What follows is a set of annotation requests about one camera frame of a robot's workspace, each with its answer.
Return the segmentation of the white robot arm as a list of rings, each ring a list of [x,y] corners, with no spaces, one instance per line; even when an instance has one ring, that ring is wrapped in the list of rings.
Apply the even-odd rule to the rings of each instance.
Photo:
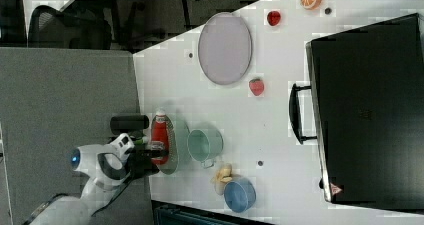
[[[57,194],[42,203],[22,225],[88,225],[134,180],[159,172],[153,163],[168,150],[161,142],[137,145],[122,133],[107,144],[84,145],[72,151],[74,172],[88,177],[81,195]]]

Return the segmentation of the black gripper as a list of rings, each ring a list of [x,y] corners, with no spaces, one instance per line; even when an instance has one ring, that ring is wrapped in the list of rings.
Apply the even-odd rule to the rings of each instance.
[[[165,157],[168,151],[160,148],[142,148],[136,146],[128,158],[128,168],[132,177],[146,177],[157,174],[159,168],[152,160]]]

